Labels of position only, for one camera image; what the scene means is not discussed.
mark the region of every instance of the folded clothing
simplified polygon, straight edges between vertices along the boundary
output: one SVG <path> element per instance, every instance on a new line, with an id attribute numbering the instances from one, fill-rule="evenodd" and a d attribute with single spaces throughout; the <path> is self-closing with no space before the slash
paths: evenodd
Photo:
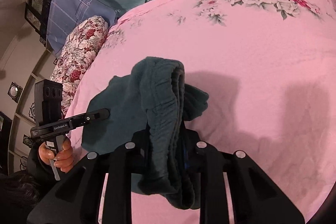
<path id="1" fill-rule="evenodd" d="M 191 121 L 208 107 L 209 95 L 184 83 L 181 62 L 147 57 L 130 75 L 114 76 L 90 102 L 88 112 L 110 109 L 110 117 L 83 128 L 82 147 L 106 154 L 150 127 L 150 163 L 144 175 L 132 174 L 132 191 L 161 194 L 176 208 L 199 208 L 199 182 L 184 172 L 179 134 L 182 120 Z"/>

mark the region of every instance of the camera lens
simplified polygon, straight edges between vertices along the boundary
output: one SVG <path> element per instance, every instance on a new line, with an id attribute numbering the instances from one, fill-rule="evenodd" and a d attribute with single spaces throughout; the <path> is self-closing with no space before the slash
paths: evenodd
<path id="1" fill-rule="evenodd" d="M 55 88 L 53 88 L 51 94 L 55 98 L 56 95 L 57 95 L 57 90 Z"/>

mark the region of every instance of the wall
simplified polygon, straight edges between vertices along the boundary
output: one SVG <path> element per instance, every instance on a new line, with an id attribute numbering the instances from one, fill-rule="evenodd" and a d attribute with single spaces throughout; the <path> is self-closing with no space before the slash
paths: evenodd
<path id="1" fill-rule="evenodd" d="M 25 23 L 0 61 L 0 110 L 13 118 L 17 103 L 7 94 L 12 82 L 25 87 L 36 63 L 45 51 L 39 41 L 39 35 L 29 23 Z"/>
<path id="2" fill-rule="evenodd" d="M 23 0 L 0 0 L 0 58 L 26 22 L 24 16 Z"/>

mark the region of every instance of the label sticker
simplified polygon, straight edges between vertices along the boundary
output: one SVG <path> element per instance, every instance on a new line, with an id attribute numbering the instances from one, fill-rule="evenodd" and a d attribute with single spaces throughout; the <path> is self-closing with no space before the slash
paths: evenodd
<path id="1" fill-rule="evenodd" d="M 53 142 L 48 142 L 48 141 L 47 141 L 47 146 L 49 146 L 49 147 L 55 147 Z"/>

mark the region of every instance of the black hair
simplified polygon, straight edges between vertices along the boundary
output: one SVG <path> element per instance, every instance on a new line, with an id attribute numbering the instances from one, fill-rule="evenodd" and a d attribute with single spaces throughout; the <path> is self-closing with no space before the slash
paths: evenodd
<path id="1" fill-rule="evenodd" d="M 0 178 L 2 198 L 22 208 L 34 208 L 43 197 L 41 185 L 26 170 Z"/>

